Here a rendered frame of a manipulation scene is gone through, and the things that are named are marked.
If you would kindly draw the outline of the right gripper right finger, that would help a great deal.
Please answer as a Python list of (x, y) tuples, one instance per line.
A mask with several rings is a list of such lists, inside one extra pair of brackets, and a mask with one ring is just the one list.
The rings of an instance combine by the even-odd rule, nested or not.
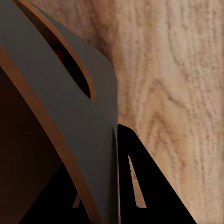
[[(197, 224), (133, 129), (118, 124), (121, 224)], [(136, 205), (131, 158), (147, 208)]]

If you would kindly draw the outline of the can of soda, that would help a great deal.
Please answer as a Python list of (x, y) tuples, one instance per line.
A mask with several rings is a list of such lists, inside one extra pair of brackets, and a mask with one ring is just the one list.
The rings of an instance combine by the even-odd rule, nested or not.
[(87, 82), (84, 80), (84, 78), (81, 76), (81, 74), (78, 72), (78, 70), (75, 68), (75, 66), (71, 63), (71, 61), (68, 59), (68, 57), (65, 55), (65, 53), (57, 47), (52, 47), (54, 52), (57, 54), (75, 83), (78, 85), (78, 87), (81, 89), (81, 91), (89, 98), (91, 99), (91, 92), (90, 88), (87, 84)]

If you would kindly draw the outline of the trash can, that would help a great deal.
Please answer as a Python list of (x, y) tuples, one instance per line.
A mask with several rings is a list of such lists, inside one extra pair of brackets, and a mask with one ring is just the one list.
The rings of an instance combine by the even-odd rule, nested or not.
[(73, 208), (81, 199), (91, 224), (119, 224), (117, 126), (108, 59), (29, 0), (0, 0), (0, 224), (19, 224), (62, 163)]

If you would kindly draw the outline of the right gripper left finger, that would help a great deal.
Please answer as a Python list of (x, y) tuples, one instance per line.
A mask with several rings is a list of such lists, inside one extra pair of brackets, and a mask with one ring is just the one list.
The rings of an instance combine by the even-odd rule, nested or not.
[(73, 208), (77, 189), (62, 163), (19, 224), (91, 224), (80, 199)]

